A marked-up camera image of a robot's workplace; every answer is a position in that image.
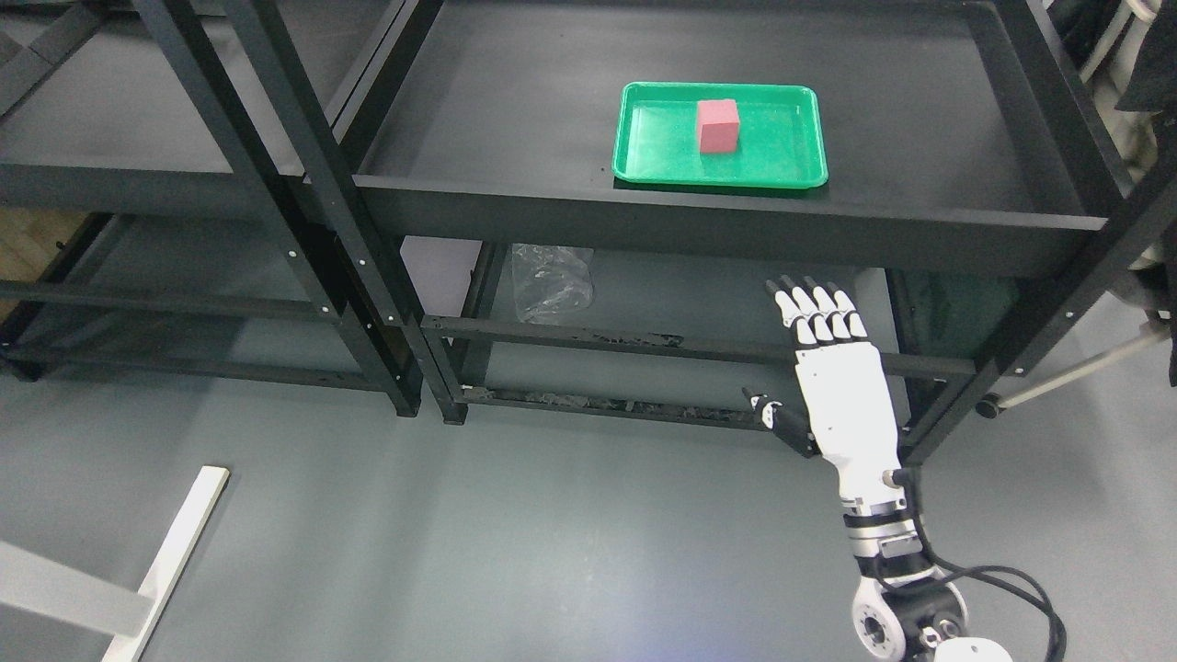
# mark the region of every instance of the concrete floor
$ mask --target concrete floor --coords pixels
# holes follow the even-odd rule
[[[1102,300],[1031,377],[1135,332]],[[1172,658],[1177,393],[1158,345],[927,463],[930,532],[1050,590],[1070,660]],[[138,584],[202,463],[233,470],[147,661],[853,661],[834,475],[765,433],[145,373],[0,377],[0,538]],[[973,631],[1045,620],[963,585]],[[0,609],[0,660],[105,640]]]

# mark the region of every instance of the black cable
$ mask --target black cable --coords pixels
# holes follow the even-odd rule
[[[992,587],[999,588],[1011,595],[1015,595],[1026,603],[1032,605],[1038,611],[1042,611],[1049,622],[1049,636],[1046,643],[1046,662],[1059,662],[1066,654],[1066,625],[1063,624],[1063,620],[1055,611],[1055,605],[1051,603],[1050,597],[1046,595],[1046,590],[1028,572],[1018,570],[1017,568],[1011,568],[1009,565],[975,565],[971,568],[965,568],[957,565],[945,558],[940,557],[932,550],[932,544],[927,539],[927,532],[924,530],[924,523],[919,515],[923,512],[923,499],[919,494],[919,481],[918,474],[913,469],[902,469],[893,472],[892,481],[896,484],[903,485],[907,491],[907,503],[912,511],[912,522],[916,527],[916,536],[919,538],[919,543],[924,548],[924,554],[927,556],[929,561],[936,565],[947,570],[950,574],[940,577],[932,578],[927,582],[920,582],[918,584],[905,584],[895,585],[889,583],[882,575],[882,557],[876,556],[872,562],[872,571],[875,574],[875,580],[883,585],[884,589],[895,593],[897,595],[917,595],[932,585],[945,585],[949,582],[953,582],[962,577],[969,577],[977,580],[979,582],[990,584]],[[1035,596],[1026,591],[1025,589],[1017,587],[1000,580],[998,577],[991,576],[989,572],[1002,572],[1008,575],[1013,575],[1026,584],[1029,584],[1038,595]]]

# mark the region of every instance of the clear plastic bag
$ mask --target clear plastic bag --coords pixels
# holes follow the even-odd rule
[[[558,324],[565,313],[587,307],[592,303],[591,262],[592,249],[512,244],[519,322]]]

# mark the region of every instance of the white plank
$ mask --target white plank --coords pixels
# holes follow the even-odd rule
[[[117,635],[111,641],[109,648],[106,649],[102,662],[139,660],[227,479],[228,469],[221,466],[200,469],[195,482],[192,483],[188,497],[184,499],[184,505],[180,507],[180,511],[172,522],[172,528],[168,529],[167,536],[164,538],[164,544],[159,548],[159,554],[155,555],[155,561],[147,570],[147,577],[139,587],[139,595],[152,601],[142,628],[134,636]]]

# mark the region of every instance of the red block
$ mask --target red block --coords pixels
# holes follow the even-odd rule
[[[701,154],[734,152],[739,141],[739,112],[736,110],[736,99],[699,101],[694,137],[699,140]]]

